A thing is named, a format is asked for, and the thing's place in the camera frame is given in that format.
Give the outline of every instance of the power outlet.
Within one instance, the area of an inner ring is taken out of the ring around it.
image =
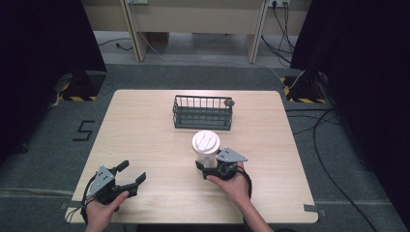
[[[269,0],[268,7],[274,7],[274,1],[277,1],[277,8],[284,8],[285,4],[289,6],[290,0]]]

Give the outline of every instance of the human hand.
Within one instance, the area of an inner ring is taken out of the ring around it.
[[[241,167],[244,168],[242,162],[238,162],[237,164],[240,169]],[[227,181],[212,175],[208,175],[206,179],[219,186],[225,192],[226,196],[236,205],[245,200],[249,200],[248,181],[245,176],[239,172],[237,172],[232,179]]]
[[[87,205],[88,224],[86,232],[103,232],[111,222],[115,209],[129,196],[128,191],[119,194],[109,205],[103,205],[97,200],[92,200]]]

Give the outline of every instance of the metal wire basket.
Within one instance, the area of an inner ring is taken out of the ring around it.
[[[172,109],[175,128],[229,131],[234,104],[228,97],[177,95]]]

